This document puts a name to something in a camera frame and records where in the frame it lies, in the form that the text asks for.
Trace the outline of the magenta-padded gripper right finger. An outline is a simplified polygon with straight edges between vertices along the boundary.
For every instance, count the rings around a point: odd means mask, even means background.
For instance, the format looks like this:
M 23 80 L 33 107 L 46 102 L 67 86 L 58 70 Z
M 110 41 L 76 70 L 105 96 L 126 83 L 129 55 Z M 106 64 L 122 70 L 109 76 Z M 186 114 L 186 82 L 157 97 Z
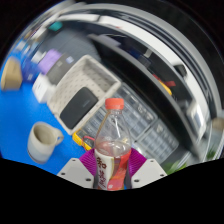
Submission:
M 166 172 L 155 159 L 146 159 L 137 150 L 131 150 L 127 170 L 128 189 L 146 186 L 165 176 Z

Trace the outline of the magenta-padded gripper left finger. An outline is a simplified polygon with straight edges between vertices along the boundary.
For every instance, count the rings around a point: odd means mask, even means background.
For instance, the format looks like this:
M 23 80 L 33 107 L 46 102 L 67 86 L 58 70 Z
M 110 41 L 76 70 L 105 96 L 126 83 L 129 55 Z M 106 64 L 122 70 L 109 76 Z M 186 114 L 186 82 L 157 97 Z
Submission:
M 96 185 L 97 162 L 94 150 L 84 153 L 80 158 L 71 158 L 59 171 L 58 176 L 78 186 L 93 189 Z

